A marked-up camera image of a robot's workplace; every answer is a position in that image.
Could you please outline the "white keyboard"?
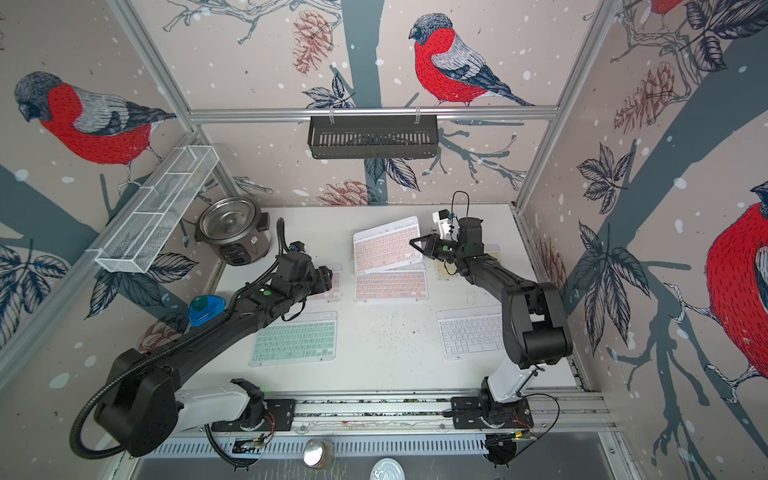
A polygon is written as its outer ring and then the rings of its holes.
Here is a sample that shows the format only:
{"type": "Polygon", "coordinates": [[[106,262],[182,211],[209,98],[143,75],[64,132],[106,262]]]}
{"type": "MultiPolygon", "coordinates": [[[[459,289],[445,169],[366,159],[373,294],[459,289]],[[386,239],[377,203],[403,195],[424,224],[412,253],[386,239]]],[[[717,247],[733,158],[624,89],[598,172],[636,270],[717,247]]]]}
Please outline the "white keyboard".
{"type": "Polygon", "coordinates": [[[436,314],[443,358],[467,360],[504,350],[501,307],[476,307],[436,314]]]}

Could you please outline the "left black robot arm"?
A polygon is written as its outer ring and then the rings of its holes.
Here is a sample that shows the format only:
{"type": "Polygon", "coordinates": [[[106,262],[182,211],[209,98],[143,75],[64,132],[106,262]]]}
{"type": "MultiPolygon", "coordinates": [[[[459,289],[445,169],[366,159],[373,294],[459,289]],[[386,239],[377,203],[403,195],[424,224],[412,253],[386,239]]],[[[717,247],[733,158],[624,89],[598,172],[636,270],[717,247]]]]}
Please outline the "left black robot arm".
{"type": "Polygon", "coordinates": [[[178,426],[176,392],[197,371],[243,338],[285,317],[296,305],[332,289],[333,273],[300,251],[279,255],[256,281],[237,290],[225,310],[149,353],[129,349],[74,419],[69,445],[83,459],[123,451],[146,455],[178,426]]]}

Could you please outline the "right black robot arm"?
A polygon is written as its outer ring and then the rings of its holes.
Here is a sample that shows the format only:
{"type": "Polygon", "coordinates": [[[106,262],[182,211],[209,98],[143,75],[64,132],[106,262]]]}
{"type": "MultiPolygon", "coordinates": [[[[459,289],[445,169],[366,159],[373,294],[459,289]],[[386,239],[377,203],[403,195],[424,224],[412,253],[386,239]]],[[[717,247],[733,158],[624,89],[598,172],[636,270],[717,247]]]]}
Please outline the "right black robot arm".
{"type": "Polygon", "coordinates": [[[532,377],[572,354],[573,340],[559,290],[550,282],[525,279],[487,254],[481,219],[460,218],[455,240],[430,233],[410,239],[409,245],[426,258],[453,265],[468,283],[500,302],[506,357],[481,384],[483,406],[520,400],[532,377]]]}

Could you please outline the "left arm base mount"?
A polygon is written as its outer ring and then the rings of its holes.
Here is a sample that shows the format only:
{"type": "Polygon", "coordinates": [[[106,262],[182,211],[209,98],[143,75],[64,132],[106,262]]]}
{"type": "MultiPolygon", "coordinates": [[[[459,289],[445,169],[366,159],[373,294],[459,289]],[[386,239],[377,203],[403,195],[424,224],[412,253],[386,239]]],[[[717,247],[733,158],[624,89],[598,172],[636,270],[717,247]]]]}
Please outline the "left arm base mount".
{"type": "Polygon", "coordinates": [[[266,399],[251,401],[235,420],[215,422],[211,430],[216,433],[288,432],[295,416],[294,399],[266,399]]]}

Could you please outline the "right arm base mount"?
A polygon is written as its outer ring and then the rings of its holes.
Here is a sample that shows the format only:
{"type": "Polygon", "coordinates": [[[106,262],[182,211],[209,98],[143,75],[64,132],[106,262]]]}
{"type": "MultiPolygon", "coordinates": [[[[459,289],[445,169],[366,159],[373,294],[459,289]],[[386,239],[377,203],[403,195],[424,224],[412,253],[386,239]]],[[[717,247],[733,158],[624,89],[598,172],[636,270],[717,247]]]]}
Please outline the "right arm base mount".
{"type": "Polygon", "coordinates": [[[499,403],[489,395],[452,397],[450,408],[442,412],[457,430],[533,428],[531,410],[525,399],[499,403]]]}

